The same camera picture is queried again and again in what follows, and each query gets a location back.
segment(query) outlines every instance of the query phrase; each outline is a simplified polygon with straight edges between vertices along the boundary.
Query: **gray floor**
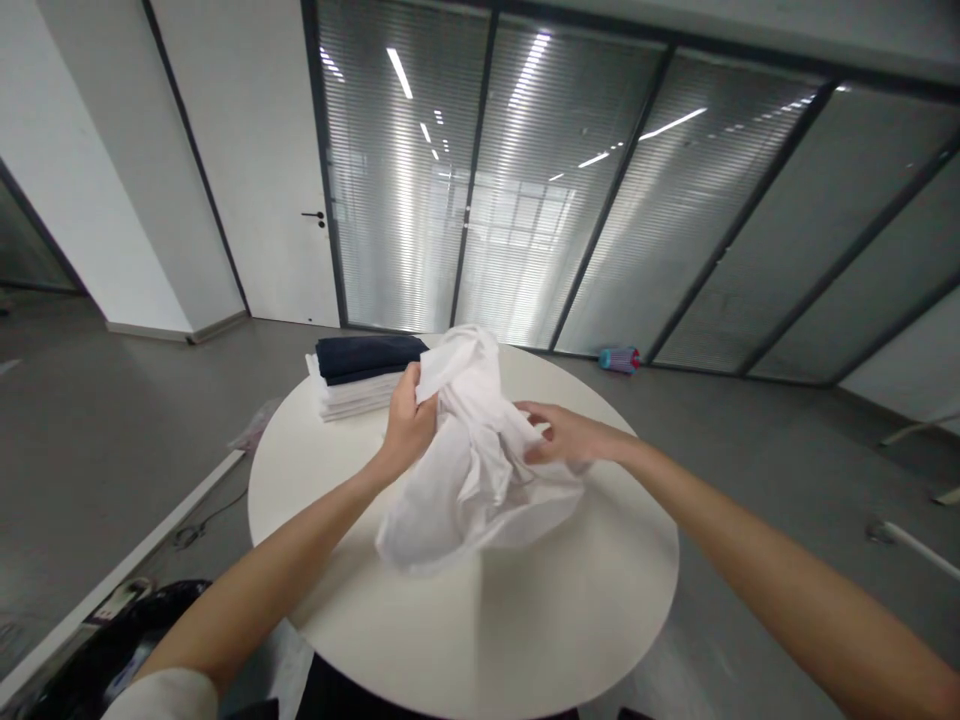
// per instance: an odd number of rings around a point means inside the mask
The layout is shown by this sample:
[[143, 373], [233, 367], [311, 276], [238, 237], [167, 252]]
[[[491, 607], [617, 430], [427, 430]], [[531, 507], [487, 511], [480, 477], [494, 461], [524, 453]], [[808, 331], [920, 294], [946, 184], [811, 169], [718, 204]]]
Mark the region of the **gray floor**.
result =
[[[111, 335], [89, 301], [31, 300], [0, 318], [0, 675], [9, 671], [225, 456], [271, 398], [304, 376], [317, 328], [249, 321], [199, 347]], [[865, 587], [960, 667], [960, 584], [901, 547], [868, 543], [879, 514], [960, 563], [960, 453], [832, 392], [644, 369], [633, 378], [554, 358], [639, 435]], [[193, 518], [242, 492], [244, 463]], [[216, 577], [249, 548], [246, 505], [143, 572]], [[670, 618], [636, 670], [581, 708], [652, 717], [808, 718], [839, 713], [681, 536]]]

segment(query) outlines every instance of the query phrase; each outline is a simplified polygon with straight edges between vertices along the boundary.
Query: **stack of folded clothes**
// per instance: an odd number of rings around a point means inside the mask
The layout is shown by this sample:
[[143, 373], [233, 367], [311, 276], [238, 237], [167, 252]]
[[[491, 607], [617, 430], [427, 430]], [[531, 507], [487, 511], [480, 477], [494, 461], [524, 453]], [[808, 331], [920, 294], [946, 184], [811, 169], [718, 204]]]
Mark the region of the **stack of folded clothes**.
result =
[[409, 335], [324, 338], [307, 355], [317, 412], [325, 422], [387, 407], [407, 365], [427, 346]]

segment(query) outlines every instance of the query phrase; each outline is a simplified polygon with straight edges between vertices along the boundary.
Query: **plastic bag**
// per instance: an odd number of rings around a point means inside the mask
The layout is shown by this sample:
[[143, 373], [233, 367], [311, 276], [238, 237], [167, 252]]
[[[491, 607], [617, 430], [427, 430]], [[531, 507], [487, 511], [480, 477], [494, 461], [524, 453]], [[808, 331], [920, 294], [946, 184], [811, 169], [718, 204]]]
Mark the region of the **plastic bag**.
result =
[[227, 443], [227, 447], [231, 450], [242, 450], [248, 453], [256, 452], [257, 446], [260, 444], [260, 438], [263, 437], [263, 431], [267, 429], [267, 425], [270, 424], [270, 418], [273, 417], [273, 414], [282, 402], [283, 398], [267, 400], [254, 414], [246, 429]]

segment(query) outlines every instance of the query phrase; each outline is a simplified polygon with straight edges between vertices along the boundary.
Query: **white folded shirt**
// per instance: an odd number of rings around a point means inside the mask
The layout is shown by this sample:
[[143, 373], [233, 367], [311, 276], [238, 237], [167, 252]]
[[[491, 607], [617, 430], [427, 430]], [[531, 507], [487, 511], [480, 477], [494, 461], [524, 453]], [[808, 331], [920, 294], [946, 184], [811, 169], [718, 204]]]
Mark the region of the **white folded shirt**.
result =
[[471, 550], [527, 545], [583, 495], [566, 464], [523, 462], [542, 438], [501, 394], [498, 355], [493, 335], [464, 325], [420, 356], [417, 401], [440, 393], [437, 434], [377, 533], [381, 558], [399, 570], [431, 574]]
[[338, 420], [390, 405], [403, 373], [388, 373], [343, 385], [327, 385], [316, 355], [307, 355], [307, 372], [313, 385], [314, 406], [324, 421]]

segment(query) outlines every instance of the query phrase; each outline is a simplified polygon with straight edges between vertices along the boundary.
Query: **white sleeve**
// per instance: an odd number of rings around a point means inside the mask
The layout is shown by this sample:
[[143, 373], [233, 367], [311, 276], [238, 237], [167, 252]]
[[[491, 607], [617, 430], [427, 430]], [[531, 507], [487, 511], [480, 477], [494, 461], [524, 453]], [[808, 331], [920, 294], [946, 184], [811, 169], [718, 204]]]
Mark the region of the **white sleeve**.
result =
[[170, 668], [124, 690], [103, 720], [216, 720], [217, 690], [206, 675]]

